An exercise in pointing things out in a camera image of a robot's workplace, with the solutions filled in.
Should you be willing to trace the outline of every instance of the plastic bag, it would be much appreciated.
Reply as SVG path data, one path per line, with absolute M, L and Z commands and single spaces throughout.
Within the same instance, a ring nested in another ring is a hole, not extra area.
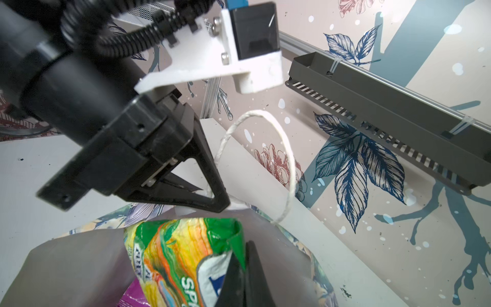
M 212 307 L 232 253 L 246 267 L 242 225 L 236 219 L 138 223 L 125 229 L 124 240 L 152 307 Z

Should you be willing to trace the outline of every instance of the blue leaf pattern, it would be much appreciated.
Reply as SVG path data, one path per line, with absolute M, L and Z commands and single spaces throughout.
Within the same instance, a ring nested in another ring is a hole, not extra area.
M 343 34 L 329 35 L 325 33 L 324 35 L 329 44 L 329 52 L 341 56 L 346 61 L 355 58 L 355 46 L 348 36 Z
M 315 120 L 319 127 L 332 137 L 349 138 L 356 132 L 355 128 L 343 123 L 334 115 L 315 114 Z
M 374 185 L 404 202 L 404 169 L 396 156 L 375 141 L 365 139 L 361 155 Z
M 356 233 L 368 200 L 366 167 L 361 154 L 353 152 L 334 180 L 334 190 L 341 211 Z
M 358 59 L 366 57 L 372 50 L 373 44 L 375 43 L 375 38 L 377 37 L 377 31 L 380 25 L 371 28 L 369 31 L 363 35 L 363 37 L 358 42 L 355 50 L 355 56 Z
M 404 169 L 389 149 L 334 115 L 315 114 L 315 120 L 327 134 L 339 139 L 319 152 L 314 180 L 336 174 L 337 201 L 353 231 L 367 207 L 367 176 L 374 185 L 404 203 Z
M 324 146 L 315 161 L 314 180 L 337 174 L 347 157 L 354 150 L 353 139 L 339 139 Z

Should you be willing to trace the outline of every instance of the white string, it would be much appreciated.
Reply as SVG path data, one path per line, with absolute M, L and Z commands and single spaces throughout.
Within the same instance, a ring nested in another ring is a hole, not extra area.
M 242 114 L 241 117 L 239 117 L 239 119 L 237 119 L 237 121 L 232 126 L 230 126 L 230 128 L 228 128 L 227 132 L 221 139 L 220 147 L 218 148 L 217 155 L 215 156 L 215 165 L 218 166 L 225 145 L 227 145 L 227 142 L 232 136 L 232 133 L 234 133 L 234 131 L 237 129 L 237 127 L 240 124 L 242 124 L 246 119 L 252 116 L 262 117 L 265 120 L 267 120 L 270 124 L 272 124 L 274 129 L 278 133 L 279 137 L 283 141 L 283 145 L 285 145 L 286 157 L 288 159 L 288 169 L 290 171 L 290 180 L 289 180 L 290 188 L 288 191 L 288 197 L 286 199 L 286 205 L 285 205 L 285 209 L 283 209 L 283 213 L 275 221 L 271 221 L 271 223 L 273 224 L 279 224 L 285 219 L 285 217 L 288 215 L 288 212 L 290 212 L 292 202 L 295 199 L 295 188 L 297 185 L 297 181 L 296 181 L 296 172 L 295 172 L 295 158 L 293 156 L 293 150 L 290 145 L 290 140 L 288 140 L 288 136 L 283 130 L 283 127 L 281 127 L 281 125 L 278 123 L 276 118 L 273 115 L 271 115 L 271 113 L 263 110 L 252 110 Z M 207 195 L 208 197 L 212 196 L 212 191 L 210 186 L 208 186 Z

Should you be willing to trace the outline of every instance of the bolt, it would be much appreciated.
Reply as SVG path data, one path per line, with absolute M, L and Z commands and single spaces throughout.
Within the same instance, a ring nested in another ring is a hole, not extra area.
M 155 180 L 155 178 L 152 178 L 152 179 L 148 180 L 148 182 L 147 182 L 147 187 L 151 187 L 151 186 L 153 186 L 153 185 L 155 184 L 155 182 L 157 182 L 157 181 Z
M 230 60 L 228 58 L 228 53 L 227 52 L 224 52 L 221 54 L 221 62 L 223 65 L 228 65 L 230 64 Z
M 213 17 L 213 25 L 212 25 L 213 36 L 219 35 L 220 31 L 221 31 L 221 18 Z

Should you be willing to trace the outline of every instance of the black cable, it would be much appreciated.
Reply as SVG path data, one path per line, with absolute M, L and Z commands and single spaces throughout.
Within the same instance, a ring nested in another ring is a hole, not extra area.
M 137 31 L 116 36 L 99 34 L 111 19 L 135 7 L 155 0 L 73 0 L 66 4 L 61 17 L 61 32 L 74 50 L 91 56 L 128 57 L 159 44 L 185 25 L 194 24 L 196 17 L 208 12 L 215 0 L 176 2 L 170 15 L 154 14 L 154 22 Z
M 30 137 L 35 136 L 44 132 L 51 130 L 52 126 L 40 127 L 40 128 L 31 128 L 31 129 L 15 129 L 8 127 L 0 127 L 0 134 L 13 136 L 13 137 Z

